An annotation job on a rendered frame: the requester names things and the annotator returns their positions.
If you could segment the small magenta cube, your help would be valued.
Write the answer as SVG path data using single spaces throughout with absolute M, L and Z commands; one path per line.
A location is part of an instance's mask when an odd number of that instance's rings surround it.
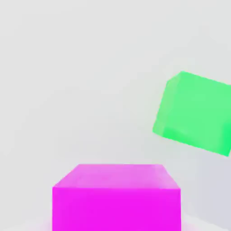
M 181 231 L 181 190 L 160 164 L 79 164 L 52 188 L 52 231 Z

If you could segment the small green cube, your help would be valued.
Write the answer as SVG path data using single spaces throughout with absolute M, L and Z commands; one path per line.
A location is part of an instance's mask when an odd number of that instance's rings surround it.
M 166 83 L 152 131 L 223 156 L 231 152 L 231 84 L 185 71 Z

